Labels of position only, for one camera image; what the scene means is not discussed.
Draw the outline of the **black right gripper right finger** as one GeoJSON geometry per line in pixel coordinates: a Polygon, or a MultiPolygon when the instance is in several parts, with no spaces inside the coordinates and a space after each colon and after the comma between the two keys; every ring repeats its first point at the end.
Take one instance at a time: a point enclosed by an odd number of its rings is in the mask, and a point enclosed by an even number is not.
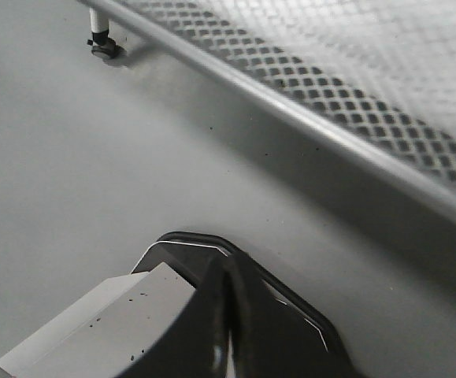
{"type": "Polygon", "coordinates": [[[225,311],[237,377],[362,377],[310,323],[278,302],[248,257],[224,262],[225,311]]]}

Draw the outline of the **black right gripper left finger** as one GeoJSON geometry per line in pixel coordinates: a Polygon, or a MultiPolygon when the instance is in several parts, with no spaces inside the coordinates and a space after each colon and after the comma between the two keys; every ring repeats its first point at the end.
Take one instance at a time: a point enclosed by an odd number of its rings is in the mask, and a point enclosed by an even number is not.
{"type": "Polygon", "coordinates": [[[191,299],[162,336],[119,377],[225,377],[231,289],[224,259],[208,264],[191,299]]]}

